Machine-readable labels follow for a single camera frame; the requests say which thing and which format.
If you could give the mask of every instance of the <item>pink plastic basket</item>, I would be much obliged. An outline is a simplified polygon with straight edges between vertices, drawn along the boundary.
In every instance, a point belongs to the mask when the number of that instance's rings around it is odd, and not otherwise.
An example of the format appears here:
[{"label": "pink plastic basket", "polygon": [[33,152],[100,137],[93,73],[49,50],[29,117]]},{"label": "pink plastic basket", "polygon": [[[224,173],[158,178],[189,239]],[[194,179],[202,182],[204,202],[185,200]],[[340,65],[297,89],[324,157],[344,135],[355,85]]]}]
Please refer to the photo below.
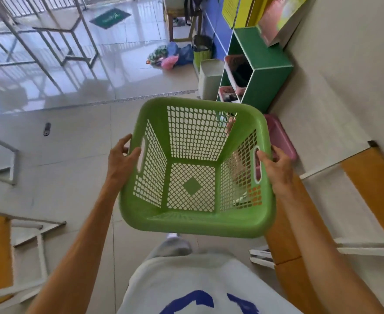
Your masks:
[{"label": "pink plastic basket", "polygon": [[222,94],[234,94],[234,89],[231,86],[223,86],[218,89],[218,94],[220,95],[220,100],[224,102]]},{"label": "pink plastic basket", "polygon": [[224,57],[224,62],[226,63],[226,72],[228,75],[228,80],[233,89],[236,91],[236,94],[243,95],[246,91],[246,87],[239,87],[236,84],[236,81],[233,76],[233,72],[237,70],[237,67],[247,61],[247,58],[242,55],[227,55]]},{"label": "pink plastic basket", "polygon": [[269,137],[271,144],[281,148],[294,162],[298,159],[297,151],[285,132],[281,122],[275,115],[264,115],[268,122]]}]

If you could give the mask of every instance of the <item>doormat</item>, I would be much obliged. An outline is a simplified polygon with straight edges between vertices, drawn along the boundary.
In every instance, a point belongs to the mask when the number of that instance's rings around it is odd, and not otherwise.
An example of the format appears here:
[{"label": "doormat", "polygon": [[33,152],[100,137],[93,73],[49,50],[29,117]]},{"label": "doormat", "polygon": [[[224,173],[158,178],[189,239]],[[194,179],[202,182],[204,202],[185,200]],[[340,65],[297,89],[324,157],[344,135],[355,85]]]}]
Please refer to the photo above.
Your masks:
[{"label": "doormat", "polygon": [[114,8],[94,18],[90,23],[107,30],[122,20],[125,20],[128,16],[131,16],[131,14]]}]

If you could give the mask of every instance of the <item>pink plastic bag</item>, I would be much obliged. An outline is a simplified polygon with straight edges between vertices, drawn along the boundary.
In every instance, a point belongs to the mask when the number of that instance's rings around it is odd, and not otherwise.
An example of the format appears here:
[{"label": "pink plastic bag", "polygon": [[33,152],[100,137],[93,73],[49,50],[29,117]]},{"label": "pink plastic bag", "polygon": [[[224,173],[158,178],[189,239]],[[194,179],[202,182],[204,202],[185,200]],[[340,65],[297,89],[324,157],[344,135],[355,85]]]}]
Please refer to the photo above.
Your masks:
[{"label": "pink plastic bag", "polygon": [[179,56],[177,55],[169,56],[163,59],[163,61],[161,62],[161,67],[166,70],[173,69],[174,64],[177,63],[178,59],[179,59]]}]

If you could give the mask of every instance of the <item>green plastic basket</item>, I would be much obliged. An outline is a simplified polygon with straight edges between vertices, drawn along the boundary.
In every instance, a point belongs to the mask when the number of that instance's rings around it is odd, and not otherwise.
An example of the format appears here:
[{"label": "green plastic basket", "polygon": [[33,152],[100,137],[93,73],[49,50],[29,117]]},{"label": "green plastic basket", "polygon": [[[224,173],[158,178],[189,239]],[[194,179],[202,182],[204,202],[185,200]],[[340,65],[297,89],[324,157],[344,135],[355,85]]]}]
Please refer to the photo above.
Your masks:
[{"label": "green plastic basket", "polygon": [[255,238],[272,225],[272,186],[255,156],[258,148],[271,156],[271,144],[257,109],[154,98],[141,108],[130,152],[135,147],[141,156],[120,194],[132,227]]}]

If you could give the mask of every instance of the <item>left hand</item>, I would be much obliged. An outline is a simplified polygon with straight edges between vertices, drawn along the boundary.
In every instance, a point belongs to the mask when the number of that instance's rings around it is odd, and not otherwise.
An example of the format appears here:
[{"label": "left hand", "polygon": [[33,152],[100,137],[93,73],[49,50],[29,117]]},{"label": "left hand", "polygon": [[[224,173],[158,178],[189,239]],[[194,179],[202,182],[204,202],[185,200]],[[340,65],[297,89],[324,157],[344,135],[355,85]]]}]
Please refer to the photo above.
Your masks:
[{"label": "left hand", "polygon": [[128,148],[125,145],[131,137],[131,133],[127,134],[109,152],[105,184],[117,191],[121,190],[129,179],[141,153],[141,148],[136,147],[130,155],[124,155],[124,153],[128,153]]}]

